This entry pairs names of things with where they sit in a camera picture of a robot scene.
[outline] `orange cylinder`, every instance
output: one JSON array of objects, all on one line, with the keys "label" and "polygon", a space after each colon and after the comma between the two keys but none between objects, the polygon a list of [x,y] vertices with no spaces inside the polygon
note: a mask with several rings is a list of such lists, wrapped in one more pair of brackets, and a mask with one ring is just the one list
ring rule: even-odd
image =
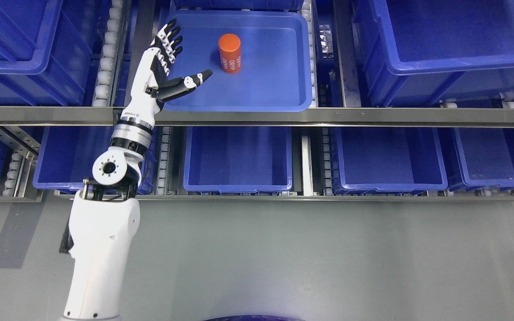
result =
[{"label": "orange cylinder", "polygon": [[234,34],[220,38],[220,58],[223,70],[235,74],[241,70],[241,40]]}]

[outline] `robotic arm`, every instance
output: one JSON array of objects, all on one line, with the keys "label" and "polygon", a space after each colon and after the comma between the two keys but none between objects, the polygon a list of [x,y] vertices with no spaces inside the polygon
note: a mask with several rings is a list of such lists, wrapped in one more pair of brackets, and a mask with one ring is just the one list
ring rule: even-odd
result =
[{"label": "robotic arm", "polygon": [[[62,321],[120,319],[120,292],[130,243],[140,223],[135,199],[142,177],[140,163],[149,147],[154,115],[169,100],[194,91],[210,70],[168,80],[180,27],[169,21],[142,54],[131,89],[132,100],[114,127],[110,147],[92,165],[93,179],[74,198],[63,251],[75,259],[73,281]],[[115,190],[123,201],[103,200]]]}]

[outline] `robot finger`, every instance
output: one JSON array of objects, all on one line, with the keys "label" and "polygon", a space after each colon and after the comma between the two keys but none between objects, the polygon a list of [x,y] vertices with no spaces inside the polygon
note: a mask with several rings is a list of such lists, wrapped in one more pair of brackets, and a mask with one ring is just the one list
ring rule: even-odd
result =
[{"label": "robot finger", "polygon": [[168,34],[170,30],[176,25],[176,19],[170,20],[167,24],[165,24],[162,27],[162,30],[164,30],[164,33]]},{"label": "robot finger", "polygon": [[179,36],[178,38],[174,39],[173,42],[170,42],[170,46],[172,47],[173,50],[176,50],[176,47],[182,43],[183,41],[183,37],[182,36]]},{"label": "robot finger", "polygon": [[178,35],[178,33],[180,32],[180,30],[182,30],[182,27],[180,26],[177,26],[175,28],[172,29],[172,31],[170,31],[170,33],[168,34],[168,40],[169,41],[172,41],[172,39]]},{"label": "robot finger", "polygon": [[177,47],[176,50],[174,51],[174,57],[177,57],[179,54],[182,53],[182,51],[184,50],[183,47]]}]

